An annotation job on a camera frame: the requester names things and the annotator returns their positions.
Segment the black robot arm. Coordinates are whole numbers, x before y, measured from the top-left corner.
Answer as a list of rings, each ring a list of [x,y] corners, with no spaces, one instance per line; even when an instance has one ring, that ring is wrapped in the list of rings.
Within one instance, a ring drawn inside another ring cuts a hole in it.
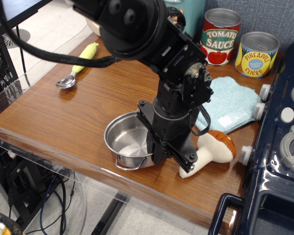
[[[99,26],[106,49],[118,59],[138,60],[159,75],[152,103],[138,103],[147,128],[147,151],[160,164],[173,157],[190,172],[198,159],[191,140],[203,104],[213,91],[204,53],[173,25],[162,0],[75,0],[73,8]]]

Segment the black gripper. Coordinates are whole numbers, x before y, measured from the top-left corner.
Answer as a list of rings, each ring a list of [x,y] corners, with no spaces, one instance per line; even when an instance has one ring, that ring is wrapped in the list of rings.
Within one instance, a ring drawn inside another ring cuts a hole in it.
[[[179,110],[176,115],[166,113],[157,100],[138,102],[138,120],[147,128],[147,152],[160,165],[173,157],[187,173],[194,170],[198,156],[191,138],[199,108]]]

